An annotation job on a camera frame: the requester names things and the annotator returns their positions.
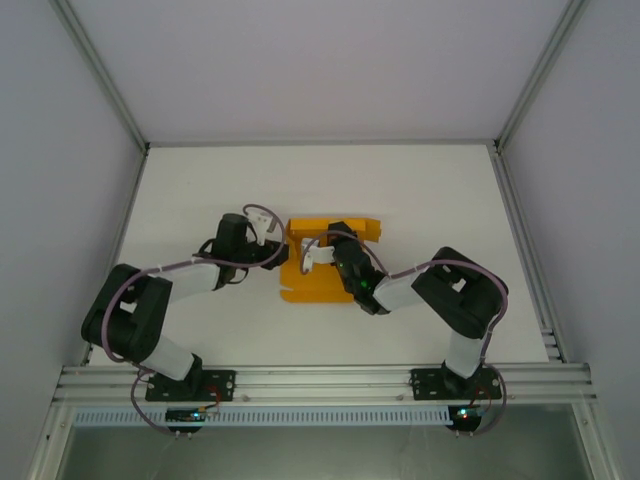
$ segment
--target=yellow plastic part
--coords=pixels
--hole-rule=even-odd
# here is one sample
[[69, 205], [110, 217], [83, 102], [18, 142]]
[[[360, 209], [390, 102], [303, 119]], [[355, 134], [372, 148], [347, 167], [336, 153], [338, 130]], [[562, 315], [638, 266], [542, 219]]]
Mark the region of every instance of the yellow plastic part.
[[[380, 220], [373, 218], [292, 218], [287, 224], [289, 259], [280, 267], [280, 296], [291, 303], [350, 303], [353, 295], [344, 291], [335, 266], [315, 264], [306, 275], [300, 273], [300, 241], [314, 238], [329, 229], [329, 224], [345, 222], [360, 240], [377, 242]], [[326, 237], [320, 246], [327, 245]]]

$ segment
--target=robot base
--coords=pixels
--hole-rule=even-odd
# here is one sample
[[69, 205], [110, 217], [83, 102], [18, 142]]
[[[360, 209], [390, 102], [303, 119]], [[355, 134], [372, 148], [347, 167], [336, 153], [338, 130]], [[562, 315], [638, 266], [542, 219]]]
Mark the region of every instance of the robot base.
[[468, 379], [458, 377], [444, 365], [440, 368], [414, 368], [411, 370], [414, 400], [491, 400], [502, 398], [496, 373], [490, 368], [478, 368]]

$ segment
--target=cable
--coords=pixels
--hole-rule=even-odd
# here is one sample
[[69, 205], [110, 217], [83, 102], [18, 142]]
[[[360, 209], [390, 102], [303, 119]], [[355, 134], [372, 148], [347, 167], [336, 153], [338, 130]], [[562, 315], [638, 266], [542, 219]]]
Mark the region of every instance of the cable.
[[[118, 304], [118, 302], [120, 301], [120, 297], [122, 297], [122, 295], [124, 294], [124, 292], [126, 292], [129, 288], [132, 288], [133, 284], [138, 281], [139, 279], [145, 277], [146, 275], [153, 275], [156, 273], [160, 273], [160, 272], [171, 272], [171, 271], [175, 271], [175, 270], [180, 270], [182, 268], [186, 268], [186, 267], [190, 267], [191, 265], [197, 265], [197, 264], [214, 264], [214, 265], [222, 265], [222, 266], [228, 266], [228, 267], [234, 267], [234, 268], [238, 268], [238, 269], [249, 269], [249, 268], [256, 268], [256, 267], [261, 267], [262, 265], [266, 265], [268, 263], [270, 263], [271, 261], [275, 260], [276, 258], [278, 258], [278, 256], [280, 255], [280, 252], [282, 251], [282, 249], [284, 248], [284, 245], [286, 243], [286, 231], [285, 231], [285, 227], [284, 227], [284, 223], [282, 222], [282, 220], [280, 219], [280, 217], [278, 217], [272, 210], [268, 209], [267, 207], [264, 207], [262, 205], [257, 205], [254, 203], [249, 203], [247, 205], [245, 205], [244, 207], [242, 207], [242, 211], [243, 213], [247, 213], [248, 209], [250, 208], [258, 208], [264, 212], [266, 212], [267, 214], [271, 215], [271, 217], [275, 220], [275, 222], [278, 224], [278, 227], [280, 228], [280, 233], [282, 235], [282, 239], [280, 241], [280, 245], [278, 246], [278, 248], [276, 249], [276, 251], [267, 259], [262, 260], [260, 262], [256, 262], [256, 263], [237, 263], [237, 262], [228, 262], [226, 260], [217, 260], [217, 259], [208, 259], [208, 258], [192, 258], [191, 260], [186, 260], [184, 262], [178, 262], [178, 263], [173, 263], [170, 265], [165, 265], [165, 266], [161, 266], [161, 267], [154, 267], [154, 268], [147, 268], [144, 270], [140, 270], [138, 273], [132, 275], [129, 279], [127, 279], [121, 286], [120, 288], [116, 291], [116, 293], [114, 294], [113, 298], [111, 299], [111, 301], [109, 302], [109, 305], [107, 305], [107, 310], [104, 313], [104, 317], [102, 319], [102, 326], [101, 326], [101, 330], [100, 330], [100, 340], [102, 343], [102, 348], [105, 351], [105, 353], [107, 354], [107, 357], [109, 357], [110, 360], [112, 360], [113, 362], [116, 363], [123, 363], [125, 361], [125, 359], [116, 356], [113, 351], [111, 350], [110, 346], [109, 346], [109, 338], [108, 338], [108, 332], [109, 332], [109, 322], [111, 320], [111, 315], [113, 313], [113, 310], [115, 309], [116, 305]], [[213, 240], [208, 240], [207, 242], [205, 242], [205, 244], [200, 247], [205, 248], [205, 246], [212, 242]], [[136, 375], [136, 379], [133, 381], [133, 383], [131, 384], [131, 394], [130, 394], [130, 399], [131, 399], [131, 404], [133, 405], [133, 408], [135, 409], [135, 411], [138, 413], [138, 415], [140, 415], [140, 418], [142, 418], [142, 420], [149, 425], [151, 428], [153, 428], [154, 430], [156, 430], [159, 433], [162, 433], [163, 435], [170, 435], [170, 436], [187, 436], [187, 437], [191, 437], [190, 434], [184, 434], [184, 433], [173, 433], [170, 430], [161, 427], [160, 425], [157, 425], [156, 423], [153, 422], [153, 420], [151, 420], [151, 418], [149, 418], [140, 408], [140, 406], [138, 405], [138, 402], [136, 400], [135, 397], [135, 390], [136, 387], [138, 386], [138, 384], [142, 381], [142, 377], [145, 375], [150, 375], [152, 373], [155, 373], [153, 370], [144, 368], [140, 365], [136, 365], [139, 370], [138, 373]], [[219, 405], [219, 395], [216, 394], [216, 405]]]
[[400, 273], [395, 273], [393, 275], [389, 275], [391, 279], [397, 279], [406, 277], [408, 275], [413, 275], [417, 271], [425, 270], [429, 267], [434, 267], [436, 265], [444, 265], [444, 266], [452, 266], [452, 267], [463, 267], [469, 270], [473, 270], [474, 272], [478, 272], [489, 280], [493, 282], [498, 291], [500, 292], [500, 296], [502, 297], [502, 306], [500, 311], [495, 316], [495, 318], [489, 323], [489, 327], [487, 328], [487, 333], [485, 334], [484, 344], [482, 345], [482, 350], [480, 351], [480, 363], [484, 363], [484, 359], [487, 356], [487, 349], [489, 348], [489, 343], [491, 342], [491, 337], [493, 336], [493, 329], [496, 328], [496, 325], [500, 323], [500, 320], [504, 317], [504, 314], [507, 313], [507, 308], [509, 306], [509, 297], [507, 294], [507, 290], [504, 288], [502, 282], [496, 277], [493, 273], [491, 273], [486, 268], [481, 267], [480, 265], [476, 265], [475, 263], [464, 262], [462, 260], [429, 260], [428, 262], [424, 262], [418, 265], [415, 268], [410, 268], [408, 270], [404, 270]]
[[100, 341], [102, 343], [103, 350], [105, 351], [105, 353], [107, 354], [107, 357], [109, 357], [110, 360], [116, 363], [123, 363], [125, 361], [123, 358], [116, 356], [111, 350], [111, 348], [109, 347], [109, 338], [108, 338], [109, 321], [111, 320], [111, 315], [113, 313], [113, 310], [115, 309], [116, 305], [120, 301], [120, 297], [122, 297], [124, 292], [127, 291], [136, 281], [140, 280], [141, 278], [147, 275], [154, 275], [160, 272], [172, 272], [175, 270], [180, 270], [182, 268], [190, 267], [191, 265], [198, 265], [203, 263], [222, 265], [222, 266], [241, 269], [241, 268], [261, 267], [262, 265], [266, 265], [271, 261], [275, 260], [276, 258], [278, 258], [278, 256], [280, 255], [280, 252], [282, 251], [286, 243], [286, 232], [285, 232], [285, 228], [284, 228], [284, 224], [282, 223], [282, 220], [280, 220], [280, 217], [278, 217], [273, 211], [271, 211], [267, 207], [263, 207], [262, 205], [257, 205], [254, 203], [249, 203], [245, 205], [244, 207], [242, 207], [242, 211], [246, 214], [247, 210], [250, 208], [258, 208], [268, 213], [276, 221], [276, 223], [278, 224], [278, 227], [280, 228], [280, 232], [282, 233], [282, 240], [280, 242], [280, 245], [276, 249], [276, 251], [273, 253], [273, 255], [271, 255], [269, 258], [266, 258], [265, 260], [262, 260], [256, 263], [237, 263], [237, 262], [228, 262], [226, 260], [217, 260], [217, 259], [210, 259], [210, 258], [191, 258], [190, 260], [186, 260], [184, 262], [172, 263], [170, 265], [165, 265], [162, 267], [154, 267], [154, 268], [148, 268], [145, 270], [140, 270], [138, 273], [132, 275], [116, 291], [115, 295], [113, 296], [113, 298], [109, 302], [109, 305], [107, 306], [107, 310], [105, 311], [104, 317], [102, 320], [102, 327], [100, 329]]
[[304, 257], [306, 257], [307, 253], [309, 253], [309, 249], [311, 249], [311, 247], [314, 244], [318, 243], [321, 238], [324, 238], [328, 235], [336, 235], [339, 237], [346, 237], [352, 240], [357, 240], [360, 243], [360, 245], [362, 245], [362, 248], [364, 248], [367, 251], [367, 253], [371, 255], [371, 258], [375, 260], [375, 262], [378, 264], [378, 268], [380, 268], [382, 273], [384, 273], [385, 275], [389, 275], [389, 272], [387, 271], [386, 268], [384, 268], [384, 265], [382, 265], [382, 262], [380, 261], [378, 256], [374, 253], [373, 250], [371, 250], [371, 248], [369, 248], [367, 244], [364, 243], [364, 241], [360, 240], [355, 235], [351, 235], [346, 232], [341, 232], [340, 230], [327, 230], [326, 232], [322, 232], [320, 235], [313, 237], [311, 241], [307, 244], [307, 246], [304, 247], [304, 249], [302, 250], [302, 253], [300, 254], [300, 273], [302, 273], [302, 275], [306, 275], [307, 273], [309, 273], [304, 270]]
[[487, 399], [489, 400], [489, 405], [487, 406], [487, 408], [483, 408], [484, 413], [487, 413], [489, 411], [489, 409], [491, 408], [491, 404], [493, 403], [493, 399], [491, 398], [491, 394], [489, 393], [489, 390], [487, 388], [485, 388], [482, 385], [478, 385], [476, 387], [476, 391], [473, 394], [473, 399], [471, 400], [471, 403], [469, 403], [469, 405], [467, 405], [467, 408], [476, 408], [474, 407], [474, 403], [476, 400], [478, 400], [478, 393], [479, 392], [484, 392], [484, 394], [487, 396]]
[[302, 251], [302, 254], [301, 254], [301, 258], [300, 258], [300, 272], [303, 275], [305, 274], [305, 271], [304, 271], [304, 257], [306, 256], [306, 254], [308, 253], [308, 251], [309, 251], [309, 249], [311, 248], [312, 245], [314, 245], [321, 238], [323, 238], [323, 237], [325, 237], [327, 235], [339, 235], [339, 236], [351, 238], [353, 240], [357, 240], [360, 243], [360, 245], [362, 245], [362, 247], [375, 260], [375, 262], [378, 264], [378, 267], [380, 268], [380, 270], [387, 277], [389, 277], [392, 280], [393, 279], [398, 279], [398, 278], [403, 278], [403, 277], [406, 277], [408, 275], [413, 275], [414, 273], [416, 273], [416, 272], [418, 272], [420, 270], [425, 270], [427, 268], [434, 267], [436, 265], [443, 265], [443, 266], [462, 267], [462, 268], [467, 268], [469, 270], [473, 270], [475, 272], [478, 272], [478, 273], [484, 275], [485, 277], [487, 277], [489, 280], [491, 280], [493, 282], [493, 284], [496, 286], [496, 288], [500, 292], [500, 296], [502, 297], [502, 306], [500, 307], [500, 310], [498, 311], [498, 313], [496, 314], [494, 319], [491, 321], [491, 323], [489, 323], [489, 326], [487, 328], [487, 333], [485, 334], [485, 340], [484, 340], [484, 343], [482, 345], [482, 349], [480, 350], [480, 363], [479, 363], [479, 365], [480, 365], [480, 367], [482, 367], [482, 365], [484, 365], [487, 368], [490, 368], [498, 376], [498, 380], [500, 381], [500, 385], [502, 387], [502, 404], [500, 406], [500, 410], [498, 411], [498, 413], [496, 414], [494, 419], [491, 421], [491, 423], [489, 423], [489, 425], [487, 425], [486, 427], [477, 430], [472, 435], [474, 435], [474, 436], [475, 435], [482, 435], [483, 433], [486, 433], [486, 432], [492, 430], [498, 424], [498, 422], [500, 421], [500, 419], [504, 415], [505, 409], [507, 407], [507, 387], [506, 387], [506, 384], [504, 382], [504, 378], [502, 377], [502, 374], [500, 373], [500, 371], [497, 368], [495, 368], [493, 365], [485, 363], [485, 358], [487, 356], [487, 350], [489, 348], [489, 343], [491, 342], [491, 338], [493, 336], [493, 330], [496, 328], [496, 325], [498, 325], [498, 323], [500, 323], [500, 321], [504, 317], [505, 313], [507, 312], [507, 308], [509, 306], [509, 298], [508, 298], [507, 290], [505, 289], [505, 287], [502, 284], [502, 282], [498, 279], [498, 277], [496, 277], [493, 273], [491, 273], [486, 268], [483, 268], [480, 265], [476, 265], [475, 263], [464, 262], [462, 260], [445, 260], [445, 259], [442, 259], [442, 260], [429, 260], [428, 262], [424, 262], [424, 263], [422, 263], [422, 264], [420, 264], [420, 265], [418, 265], [418, 266], [416, 266], [414, 268], [410, 268], [410, 269], [404, 270], [404, 271], [399, 272], [399, 273], [390, 274], [387, 271], [387, 269], [384, 268], [384, 266], [382, 265], [382, 262], [376, 256], [376, 254], [362, 240], [360, 240], [358, 237], [356, 237], [354, 235], [350, 235], [348, 233], [341, 232], [341, 231], [336, 231], [336, 230], [330, 230], [330, 231], [321, 233], [320, 235], [318, 235], [315, 238], [313, 238], [307, 244], [307, 246], [304, 248], [304, 250]]
[[491, 369], [491, 370], [493, 370], [495, 372], [495, 374], [498, 376], [498, 381], [500, 382], [500, 388], [502, 390], [502, 403], [500, 404], [500, 410], [498, 410], [498, 413], [496, 414], [495, 417], [493, 417], [491, 419], [491, 422], [489, 422], [488, 425], [479, 428], [475, 432], [460, 432], [460, 431], [456, 431], [456, 434], [458, 434], [458, 435], [462, 434], [462, 435], [464, 435], [466, 437], [477, 437], [478, 435], [483, 435], [485, 433], [489, 433], [491, 430], [493, 430], [498, 425], [498, 423], [500, 423], [500, 420], [502, 419], [502, 416], [504, 415], [504, 413], [505, 413], [505, 411], [507, 409], [507, 384], [504, 381], [504, 377], [500, 373], [500, 370], [498, 370], [493, 365], [491, 365], [489, 363], [485, 363], [484, 366], [489, 368], [489, 369]]
[[244, 282], [249, 276], [249, 269], [243, 268], [242, 271], [244, 272], [244, 276], [240, 280], [232, 280], [230, 282], [227, 282], [227, 285], [240, 285], [242, 282]]
[[151, 420], [147, 416], [147, 414], [142, 411], [142, 409], [140, 408], [140, 405], [138, 405], [138, 401], [136, 400], [136, 387], [140, 383], [140, 380], [142, 379], [142, 377], [144, 377], [145, 375], [151, 375], [152, 373], [154, 373], [152, 370], [147, 370], [147, 369], [138, 370], [138, 373], [136, 374], [136, 379], [131, 384], [131, 394], [130, 394], [131, 405], [133, 405], [134, 410], [138, 412], [138, 415], [140, 415], [140, 418], [144, 420], [144, 423], [149, 425], [156, 432], [162, 433], [163, 435], [169, 435], [170, 437], [185, 436], [185, 434], [183, 433], [180, 433], [180, 432], [173, 433], [168, 428], [161, 427], [160, 425], [155, 423], [153, 420]]

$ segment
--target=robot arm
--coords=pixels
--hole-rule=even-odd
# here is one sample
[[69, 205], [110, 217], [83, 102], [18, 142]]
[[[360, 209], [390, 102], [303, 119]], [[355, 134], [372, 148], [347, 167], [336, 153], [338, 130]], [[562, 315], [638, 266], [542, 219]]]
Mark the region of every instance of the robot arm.
[[[215, 238], [207, 240], [195, 258], [252, 264], [268, 260], [280, 242], [266, 240], [271, 219], [248, 212], [246, 216], [225, 214]], [[255, 236], [247, 240], [249, 230]], [[271, 270], [288, 258], [288, 246], [262, 268]], [[170, 303], [198, 293], [219, 290], [231, 284], [238, 268], [197, 263], [190, 268], [146, 275], [135, 281], [118, 299], [109, 320], [107, 338], [111, 350], [125, 360], [153, 370], [155, 381], [165, 382], [173, 390], [182, 390], [184, 399], [193, 396], [202, 377], [202, 361], [161, 334]], [[82, 325], [82, 337], [102, 346], [101, 328], [107, 306], [118, 289], [140, 272], [130, 265], [114, 267]]]
[[[388, 276], [373, 266], [355, 239], [355, 232], [344, 222], [329, 225], [329, 230], [352, 238], [329, 236], [329, 246], [316, 248], [312, 256], [329, 263], [326, 257], [332, 255], [345, 290], [370, 315], [388, 314], [426, 302], [452, 329], [443, 364], [447, 386], [457, 394], [467, 389], [478, 372], [490, 323], [503, 306], [502, 294], [493, 280], [470, 268], [453, 265], [478, 266], [449, 247], [441, 248], [433, 257], [440, 265]], [[498, 281], [508, 292], [504, 282]]]

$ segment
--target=purple cable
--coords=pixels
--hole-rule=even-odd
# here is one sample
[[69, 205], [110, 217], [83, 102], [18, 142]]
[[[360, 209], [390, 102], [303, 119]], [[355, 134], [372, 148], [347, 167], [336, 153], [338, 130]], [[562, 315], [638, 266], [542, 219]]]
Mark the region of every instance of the purple cable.
[[131, 398], [131, 404], [133, 405], [133, 408], [135, 409], [136, 412], [138, 412], [138, 415], [140, 415], [140, 418], [142, 418], [142, 420], [144, 420], [144, 423], [149, 425], [156, 432], [162, 433], [163, 435], [169, 435], [170, 437], [184, 436], [184, 434], [182, 434], [182, 433], [178, 433], [176, 435], [175, 433], [173, 433], [168, 428], [161, 427], [160, 425], [157, 425], [156, 423], [154, 423], [153, 420], [151, 420], [147, 416], [147, 414], [142, 411], [142, 409], [140, 408], [140, 405], [138, 405], [138, 402], [136, 401], [136, 387], [140, 383], [140, 380], [142, 380], [142, 377], [144, 377], [145, 375], [150, 375], [152, 373], [153, 373], [153, 371], [152, 370], [148, 370], [148, 369], [140, 369], [140, 370], [138, 370], [138, 373], [136, 375], [136, 379], [131, 384], [131, 396], [130, 396], [130, 398]]
[[109, 305], [107, 305], [107, 310], [104, 312], [104, 318], [102, 320], [102, 327], [100, 329], [100, 341], [102, 343], [102, 348], [105, 351], [105, 353], [107, 354], [107, 357], [109, 357], [109, 359], [111, 359], [112, 361], [114, 361], [116, 363], [122, 363], [122, 362], [125, 361], [123, 358], [117, 357], [113, 353], [113, 351], [111, 350], [111, 347], [109, 346], [109, 338], [108, 338], [109, 322], [111, 320], [111, 315], [113, 313], [113, 310], [116, 308], [116, 306], [118, 305], [118, 302], [120, 301], [120, 297], [122, 297], [124, 292], [126, 292], [129, 287], [131, 287], [136, 281], [138, 281], [142, 277], [144, 277], [146, 275], [153, 275], [153, 274], [160, 273], [160, 272], [171, 272], [171, 271], [174, 271], [174, 270], [180, 270], [182, 268], [190, 267], [191, 265], [198, 265], [198, 264], [202, 264], [202, 263], [208, 263], [208, 264], [214, 264], [214, 265], [222, 265], [222, 266], [234, 267], [234, 268], [261, 267], [262, 265], [266, 265], [267, 263], [271, 262], [272, 260], [275, 260], [278, 257], [278, 255], [280, 255], [280, 252], [282, 251], [282, 249], [284, 248], [284, 245], [286, 243], [286, 233], [285, 233], [285, 228], [284, 228], [284, 224], [282, 223], [282, 220], [280, 220], [280, 217], [278, 217], [273, 211], [271, 211], [267, 207], [263, 207], [262, 205], [257, 205], [255, 203], [249, 203], [249, 204], [245, 205], [244, 207], [242, 207], [242, 211], [246, 214], [247, 210], [250, 209], [250, 208], [258, 208], [258, 209], [268, 213], [276, 221], [276, 223], [278, 224], [278, 227], [280, 227], [280, 232], [282, 233], [282, 241], [280, 242], [280, 245], [278, 246], [277, 250], [273, 253], [273, 255], [271, 255], [269, 258], [267, 258], [265, 260], [262, 260], [261, 262], [256, 262], [256, 263], [236, 263], [236, 262], [228, 262], [226, 260], [216, 260], [216, 259], [208, 259], [208, 258], [193, 258], [191, 260], [186, 260], [184, 262], [178, 262], [178, 263], [172, 263], [171, 265], [165, 265], [163, 267], [148, 268], [148, 269], [139, 271], [135, 275], [132, 275], [129, 279], [127, 279], [126, 282], [124, 282], [120, 286], [118, 291], [116, 291], [115, 295], [113, 296], [113, 298], [109, 302]]
[[493, 282], [493, 284], [496, 286], [496, 288], [500, 292], [500, 296], [502, 297], [502, 307], [500, 308], [500, 311], [495, 316], [495, 318], [491, 321], [491, 323], [489, 324], [489, 327], [487, 328], [485, 341], [484, 341], [484, 344], [482, 345], [482, 349], [480, 350], [480, 364], [481, 365], [485, 365], [487, 368], [490, 368], [498, 376], [498, 380], [500, 382], [500, 386], [501, 386], [501, 389], [502, 389], [502, 404], [500, 406], [500, 411], [497, 413], [497, 415], [491, 420], [491, 422], [487, 426], [485, 426], [483, 428], [480, 428], [479, 430], [477, 430], [473, 434], [469, 434], [467, 432], [459, 432], [459, 433], [462, 433], [463, 435], [466, 435], [466, 436], [477, 436], [477, 435], [482, 435], [484, 433], [487, 433], [487, 432], [493, 430], [493, 428], [502, 419], [502, 416], [504, 415], [505, 410], [507, 408], [507, 385], [506, 385], [506, 383], [504, 381], [504, 378], [502, 377], [502, 374], [500, 373], [500, 371], [496, 367], [494, 367], [493, 365], [490, 365], [488, 363], [485, 363], [485, 357], [487, 355], [487, 349], [489, 348], [489, 343], [491, 342], [491, 337], [493, 336], [493, 330], [495, 329], [496, 325], [498, 325], [500, 320], [502, 320], [502, 318], [504, 317], [505, 313], [507, 312], [507, 307], [509, 306], [509, 297], [508, 297], [508, 294], [507, 294], [507, 290], [504, 287], [504, 285], [502, 284], [502, 282], [498, 279], [498, 277], [496, 277], [493, 273], [491, 273], [486, 268], [483, 268], [480, 265], [476, 265], [475, 263], [464, 262], [462, 260], [444, 260], [444, 259], [443, 260], [429, 260], [428, 262], [424, 262], [424, 263], [418, 265], [415, 268], [410, 268], [410, 269], [404, 270], [404, 271], [402, 271], [400, 273], [389, 274], [387, 269], [384, 268], [384, 266], [382, 265], [382, 262], [380, 261], [380, 259], [376, 256], [376, 254], [367, 245], [365, 245], [365, 243], [362, 240], [360, 240], [358, 237], [356, 237], [354, 235], [349, 235], [348, 233], [335, 231], [335, 230], [334, 231], [323, 232], [320, 235], [318, 235], [317, 237], [313, 238], [307, 244], [305, 249], [302, 251], [302, 256], [300, 258], [300, 272], [303, 275], [305, 274], [305, 271], [304, 271], [304, 257], [308, 253], [308, 251], [311, 248], [311, 246], [313, 244], [315, 244], [316, 242], [318, 242], [322, 237], [324, 237], [326, 235], [340, 235], [340, 236], [343, 236], [343, 237], [352, 238], [352, 239], [357, 240], [358, 242], [360, 242], [360, 245], [362, 245], [362, 247], [369, 253], [369, 255], [371, 255], [371, 257], [378, 264], [378, 267], [380, 268], [380, 270], [387, 277], [389, 277], [392, 280], [393, 279], [397, 279], [397, 278], [406, 277], [406, 276], [409, 276], [409, 275], [413, 275], [414, 273], [416, 273], [416, 272], [418, 272], [420, 270], [424, 270], [426, 268], [433, 267], [433, 266], [436, 266], [436, 265], [443, 265], [443, 266], [449, 265], [449, 266], [463, 267], [463, 268], [467, 268], [469, 270], [473, 270], [475, 272], [478, 272], [478, 273], [484, 275], [485, 277], [487, 277], [489, 280], [491, 280]]
[[485, 277], [487, 277], [489, 280], [491, 280], [493, 284], [496, 286], [496, 288], [498, 289], [498, 291], [500, 292], [500, 296], [502, 297], [502, 307], [500, 308], [500, 311], [495, 316], [495, 318], [489, 324], [489, 327], [487, 328], [487, 334], [485, 336], [484, 344], [482, 345], [482, 350], [480, 351], [480, 362], [484, 363], [484, 359], [487, 355], [487, 349], [489, 348], [489, 343], [491, 342], [491, 337], [493, 336], [493, 329], [496, 328], [496, 325], [498, 325], [500, 320], [502, 320], [502, 318], [504, 317], [504, 314], [507, 312], [507, 307], [509, 306], [509, 297], [507, 294], [507, 290], [506, 288], [504, 288], [504, 285], [498, 279], [498, 277], [496, 277], [489, 270], [481, 267], [480, 265], [476, 265], [475, 263], [464, 262], [462, 260], [429, 260], [428, 262], [424, 262], [415, 268], [410, 268], [408, 270], [404, 270], [403, 272], [389, 275], [389, 278], [393, 280], [397, 278], [406, 277], [408, 275], [413, 275], [417, 271], [424, 270], [429, 267], [434, 267], [436, 265], [443, 265], [443, 266], [449, 265], [452, 267], [462, 267], [462, 268], [467, 268], [469, 270], [473, 270], [474, 272], [478, 272], [484, 275]]
[[507, 384], [504, 381], [504, 377], [500, 373], [500, 370], [498, 370], [493, 365], [489, 363], [485, 363], [484, 366], [493, 370], [495, 374], [498, 376], [498, 381], [500, 382], [500, 388], [502, 389], [502, 403], [500, 404], [500, 410], [498, 410], [498, 413], [496, 414], [496, 416], [491, 419], [491, 422], [489, 422], [487, 426], [482, 427], [479, 430], [476, 430], [475, 432], [457, 432], [457, 433], [461, 433], [466, 437], [477, 437], [478, 435], [482, 435], [484, 433], [490, 432], [496, 427], [496, 425], [498, 425], [498, 423], [502, 419], [502, 416], [507, 410]]
[[339, 237], [347, 237], [347, 238], [350, 238], [352, 240], [357, 240], [360, 243], [360, 245], [362, 245], [362, 247], [367, 251], [367, 253], [369, 255], [371, 255], [371, 258], [373, 258], [375, 260], [375, 262], [378, 264], [378, 268], [380, 268], [382, 273], [384, 273], [385, 275], [389, 275], [389, 272], [387, 271], [386, 268], [384, 268], [384, 265], [382, 265], [382, 262], [380, 261], [378, 256], [373, 252], [373, 250], [371, 250], [367, 246], [367, 244], [364, 243], [363, 240], [360, 240], [355, 235], [351, 235], [349, 233], [341, 232], [339, 230], [327, 230], [326, 232], [322, 232], [320, 235], [317, 235], [317, 236], [313, 237], [311, 239], [311, 241], [307, 244], [307, 246], [304, 247], [304, 249], [302, 250], [302, 253], [300, 254], [300, 273], [302, 273], [302, 275], [306, 275], [307, 273], [309, 273], [309, 272], [305, 272], [304, 271], [304, 257], [307, 256], [307, 253], [309, 253], [309, 250], [311, 249], [311, 247], [315, 243], [318, 243], [321, 238], [324, 238], [324, 237], [326, 237], [328, 235], [336, 235], [336, 236], [339, 236]]

